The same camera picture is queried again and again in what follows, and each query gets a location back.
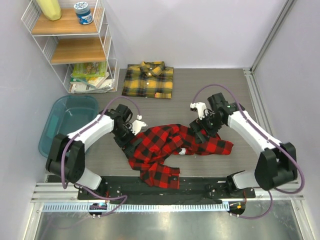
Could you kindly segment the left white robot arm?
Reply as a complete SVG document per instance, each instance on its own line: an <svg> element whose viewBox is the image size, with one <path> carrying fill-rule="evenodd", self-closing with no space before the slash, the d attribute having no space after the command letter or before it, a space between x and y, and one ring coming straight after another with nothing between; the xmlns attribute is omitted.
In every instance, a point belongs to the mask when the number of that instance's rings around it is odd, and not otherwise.
<svg viewBox="0 0 320 240"><path fill-rule="evenodd" d="M142 116L129 122L133 115L123 104L116 109L106 109L91 122L67 135L57 134L53 140L46 161L46 170L61 178L64 186L72 183L86 190L93 198L100 200L107 192L108 185L104 178L86 167L86 151L101 137L112 133L115 143L128 157L133 156L140 140L135 136L146 127Z"/></svg>

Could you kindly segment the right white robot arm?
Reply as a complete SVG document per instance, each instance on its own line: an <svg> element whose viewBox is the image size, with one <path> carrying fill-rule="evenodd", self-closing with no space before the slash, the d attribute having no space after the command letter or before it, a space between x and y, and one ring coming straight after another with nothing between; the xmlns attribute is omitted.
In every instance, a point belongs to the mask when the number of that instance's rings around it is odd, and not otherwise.
<svg viewBox="0 0 320 240"><path fill-rule="evenodd" d="M190 123L197 143L208 143L217 135L222 126L236 131L254 150L258 159L254 170L240 171L227 176L226 193L233 198L244 189L260 187L265 191L275 189L298 178L296 148L290 143L282 143L249 115L242 105L228 103L222 93L213 94L204 102L192 102L190 109L197 113Z"/></svg>

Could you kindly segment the red black plaid shirt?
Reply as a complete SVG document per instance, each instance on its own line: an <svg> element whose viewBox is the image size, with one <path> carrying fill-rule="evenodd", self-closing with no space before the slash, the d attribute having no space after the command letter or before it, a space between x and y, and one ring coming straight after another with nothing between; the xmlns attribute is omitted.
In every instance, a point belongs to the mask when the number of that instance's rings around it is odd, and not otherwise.
<svg viewBox="0 0 320 240"><path fill-rule="evenodd" d="M223 140L218 134L208 136L197 143L196 136L190 127L181 124L167 124L148 128L136 136L140 144L133 156L128 158L130 167L140 172L140 179L150 187L164 189L180 188L180 169L165 165L171 155L230 155L234 144Z"/></svg>

